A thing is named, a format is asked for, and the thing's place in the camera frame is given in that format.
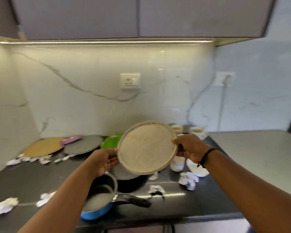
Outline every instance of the upper cabinet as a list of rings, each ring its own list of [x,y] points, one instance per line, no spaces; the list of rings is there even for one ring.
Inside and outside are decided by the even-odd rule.
[[[12,0],[28,40],[136,38],[136,0]]]
[[[262,37],[274,0],[140,0],[140,37]]]
[[[0,36],[18,39],[18,25],[9,0],[0,0]]]

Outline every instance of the gray plate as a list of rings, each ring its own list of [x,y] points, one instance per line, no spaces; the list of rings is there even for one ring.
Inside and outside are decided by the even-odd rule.
[[[66,154],[84,154],[99,147],[102,141],[102,137],[98,135],[84,136],[79,141],[65,145],[63,151]]]
[[[116,165],[108,171],[111,175],[115,176],[117,180],[129,180],[136,178],[140,175],[126,171],[121,164]]]

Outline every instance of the person's right hand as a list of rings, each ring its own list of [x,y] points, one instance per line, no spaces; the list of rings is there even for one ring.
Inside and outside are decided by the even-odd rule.
[[[179,136],[171,142],[175,145],[183,146],[183,149],[179,146],[177,156],[189,158],[194,163],[199,163],[203,155],[210,149],[209,145],[202,142],[202,140],[194,134]]]

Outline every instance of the saucepan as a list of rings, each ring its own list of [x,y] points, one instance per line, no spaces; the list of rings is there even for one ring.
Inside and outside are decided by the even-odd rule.
[[[94,220],[105,215],[114,205],[134,204],[149,208],[151,202],[130,194],[117,194],[117,180],[110,174],[97,177],[89,190],[81,213],[84,220]]]

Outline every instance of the black handle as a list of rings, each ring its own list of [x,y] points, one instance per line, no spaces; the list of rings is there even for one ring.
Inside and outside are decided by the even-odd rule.
[[[113,202],[116,205],[133,204],[143,208],[149,208],[151,202],[147,199],[139,198],[130,194],[119,194]]]

